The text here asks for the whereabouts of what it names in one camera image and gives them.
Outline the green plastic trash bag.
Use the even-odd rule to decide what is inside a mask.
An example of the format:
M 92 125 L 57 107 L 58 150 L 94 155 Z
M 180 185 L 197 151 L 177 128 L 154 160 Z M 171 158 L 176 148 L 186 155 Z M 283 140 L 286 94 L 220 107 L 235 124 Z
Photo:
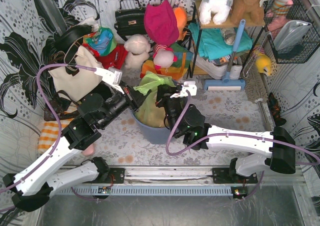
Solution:
M 148 71 L 142 78 L 140 84 L 134 89 L 143 95 L 149 90 L 151 92 L 146 97 L 139 110 L 134 114 L 136 119 L 142 124 L 154 128 L 164 128 L 165 110 L 156 106 L 157 92 L 159 85 L 174 86 L 172 77 L 155 74 Z

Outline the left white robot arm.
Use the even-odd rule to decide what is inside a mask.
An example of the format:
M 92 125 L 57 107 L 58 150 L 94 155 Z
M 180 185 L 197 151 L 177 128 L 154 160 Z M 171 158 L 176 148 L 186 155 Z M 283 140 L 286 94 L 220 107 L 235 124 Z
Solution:
M 58 143 L 20 173 L 3 177 L 5 186 L 13 192 L 11 198 L 16 208 L 27 212 L 45 205 L 51 197 L 65 188 L 89 181 L 109 180 L 110 168 L 102 157 L 94 157 L 82 166 L 58 173 L 71 158 L 85 151 L 101 137 L 104 130 L 124 110 L 136 111 L 145 101 L 145 94 L 130 86 L 104 99 L 100 94 L 88 94 L 77 110 L 79 115 L 64 128 Z

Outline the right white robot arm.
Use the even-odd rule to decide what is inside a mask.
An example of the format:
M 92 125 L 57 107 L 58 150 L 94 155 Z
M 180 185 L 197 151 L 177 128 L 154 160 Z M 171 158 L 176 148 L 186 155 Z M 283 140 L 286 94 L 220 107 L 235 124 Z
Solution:
M 257 173 L 270 169 L 281 174 L 296 172 L 296 151 L 288 144 L 295 141 L 281 127 L 269 132 L 228 130 L 205 122 L 205 116 L 190 103 L 197 93 L 195 85 L 160 85 L 155 105 L 164 108 L 171 133 L 169 139 L 183 137 L 183 144 L 193 150 L 229 148 L 248 152 L 243 158 L 233 158 L 228 167 L 212 169 L 213 182 L 257 183 Z

